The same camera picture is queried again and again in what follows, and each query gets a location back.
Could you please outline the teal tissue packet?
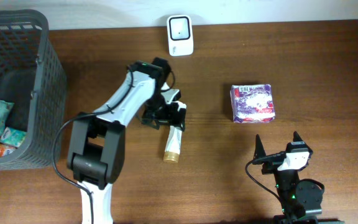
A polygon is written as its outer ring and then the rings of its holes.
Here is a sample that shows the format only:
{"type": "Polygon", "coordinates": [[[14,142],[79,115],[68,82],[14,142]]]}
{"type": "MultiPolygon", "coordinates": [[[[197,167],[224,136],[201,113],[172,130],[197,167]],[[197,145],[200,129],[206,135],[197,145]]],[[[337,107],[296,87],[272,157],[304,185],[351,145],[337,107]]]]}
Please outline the teal tissue packet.
{"type": "Polygon", "coordinates": [[[18,148],[24,142],[26,134],[25,131],[7,127],[1,135],[0,143],[18,148]]]}

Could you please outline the white cream tube gold cap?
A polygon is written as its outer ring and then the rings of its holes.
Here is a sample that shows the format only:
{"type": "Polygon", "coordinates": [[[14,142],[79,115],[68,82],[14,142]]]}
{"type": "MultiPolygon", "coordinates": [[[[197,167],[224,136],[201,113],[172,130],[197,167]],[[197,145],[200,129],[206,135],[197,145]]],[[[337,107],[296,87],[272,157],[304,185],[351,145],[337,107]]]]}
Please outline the white cream tube gold cap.
{"type": "Polygon", "coordinates": [[[182,131],[170,126],[170,131],[165,146],[163,161],[167,163],[178,163],[181,152],[182,131]]]}

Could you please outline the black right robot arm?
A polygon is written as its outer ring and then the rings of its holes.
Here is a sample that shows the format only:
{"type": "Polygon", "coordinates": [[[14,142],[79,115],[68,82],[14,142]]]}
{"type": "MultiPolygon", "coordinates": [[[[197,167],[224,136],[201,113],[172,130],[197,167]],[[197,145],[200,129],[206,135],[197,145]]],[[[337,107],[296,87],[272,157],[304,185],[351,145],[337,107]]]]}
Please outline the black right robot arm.
{"type": "Polygon", "coordinates": [[[321,203],[325,187],[313,179],[300,179],[298,173],[305,169],[313,150],[302,140],[297,132],[284,151],[268,155],[259,135],[255,137],[255,151],[245,172],[258,186],[272,194],[280,203],[282,215],[273,217],[274,223],[342,223],[338,219],[319,219],[322,214],[321,203]],[[274,175],[276,192],[256,180],[248,168],[261,165],[263,175],[274,175]]]}

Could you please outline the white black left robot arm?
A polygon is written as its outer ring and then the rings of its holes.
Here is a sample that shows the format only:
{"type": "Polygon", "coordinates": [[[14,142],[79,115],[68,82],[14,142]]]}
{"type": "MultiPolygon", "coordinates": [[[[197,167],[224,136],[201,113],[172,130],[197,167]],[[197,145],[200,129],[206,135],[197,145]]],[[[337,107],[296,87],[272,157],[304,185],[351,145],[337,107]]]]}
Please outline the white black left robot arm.
{"type": "Polygon", "coordinates": [[[133,118],[154,129],[169,127],[165,157],[176,162],[185,131],[181,91],[167,85],[168,61],[136,61],[116,92],[92,113],[73,119],[67,167],[80,189],[83,223],[112,223],[112,188],[124,166],[126,129],[133,118]]]}

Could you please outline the purple tissue pack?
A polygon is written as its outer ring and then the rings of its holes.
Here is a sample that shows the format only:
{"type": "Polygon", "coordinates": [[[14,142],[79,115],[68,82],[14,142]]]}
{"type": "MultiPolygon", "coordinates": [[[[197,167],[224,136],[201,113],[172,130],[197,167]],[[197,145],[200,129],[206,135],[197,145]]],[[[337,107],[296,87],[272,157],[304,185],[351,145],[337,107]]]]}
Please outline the purple tissue pack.
{"type": "Polygon", "coordinates": [[[269,123],[275,119],[270,84],[233,85],[230,96],[235,123],[269,123]]]}

